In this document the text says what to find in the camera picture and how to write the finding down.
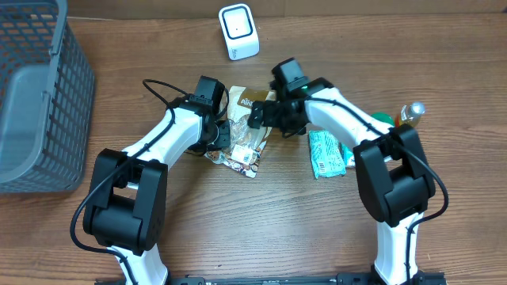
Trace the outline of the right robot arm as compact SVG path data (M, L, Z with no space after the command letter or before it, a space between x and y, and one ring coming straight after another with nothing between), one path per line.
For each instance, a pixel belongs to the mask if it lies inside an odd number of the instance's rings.
M249 126L274 127L290 137L313 124L352 150L360 199L377 222L376 282L424 283L415 261L417 230L436 187L415 129L373 118L331 82L309 79L294 58L272 74L276 98L253 103Z

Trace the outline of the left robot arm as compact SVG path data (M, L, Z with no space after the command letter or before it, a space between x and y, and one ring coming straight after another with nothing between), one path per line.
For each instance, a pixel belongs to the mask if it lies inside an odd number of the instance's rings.
M96 158L90 191L71 220L71 239L81 249L113 255L121 284L168 284L158 239L166 214L167 176L186 151L203 156L231 143L224 116L225 85L200 77L193 93L164 101L162 120L122 151L104 149Z

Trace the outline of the teal white snack packet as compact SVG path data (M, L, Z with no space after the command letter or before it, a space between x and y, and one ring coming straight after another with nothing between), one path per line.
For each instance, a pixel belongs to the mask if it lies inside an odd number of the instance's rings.
M338 140L328 131L310 131L311 165L316 179L346 174Z

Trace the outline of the teal white tissue pack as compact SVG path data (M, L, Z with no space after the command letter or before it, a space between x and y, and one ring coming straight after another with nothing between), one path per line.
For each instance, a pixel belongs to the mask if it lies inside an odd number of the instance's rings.
M342 159L345 163L345 166L347 168L354 168L355 167L355 158L353 152L344 144L340 143L340 152Z

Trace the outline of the green lid white jar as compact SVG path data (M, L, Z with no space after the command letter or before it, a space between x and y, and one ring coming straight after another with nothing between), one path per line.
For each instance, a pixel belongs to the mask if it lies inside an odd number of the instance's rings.
M395 126L395 122L392 117L385 112L376 112L372 114L372 117L378 121L384 122L386 124L390 124L391 126Z

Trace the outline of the brown white snack packet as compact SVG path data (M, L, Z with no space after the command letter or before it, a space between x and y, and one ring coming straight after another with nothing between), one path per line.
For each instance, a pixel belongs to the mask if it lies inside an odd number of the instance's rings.
M248 126L247 120L255 101L274 101L276 94L274 91L236 85L229 89L229 94L227 119L231 129L231 144L223 150L208 151L204 156L217 165L225 165L246 177L255 178L272 128L254 129Z

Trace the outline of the yellow juice bottle silver cap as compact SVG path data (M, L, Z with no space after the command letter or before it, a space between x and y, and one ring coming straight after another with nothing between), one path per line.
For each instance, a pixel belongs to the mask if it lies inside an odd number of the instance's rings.
M400 127L403 124L408 124L411 127L416 127L424 114L425 105L420 101L404 105L395 118L395 126Z

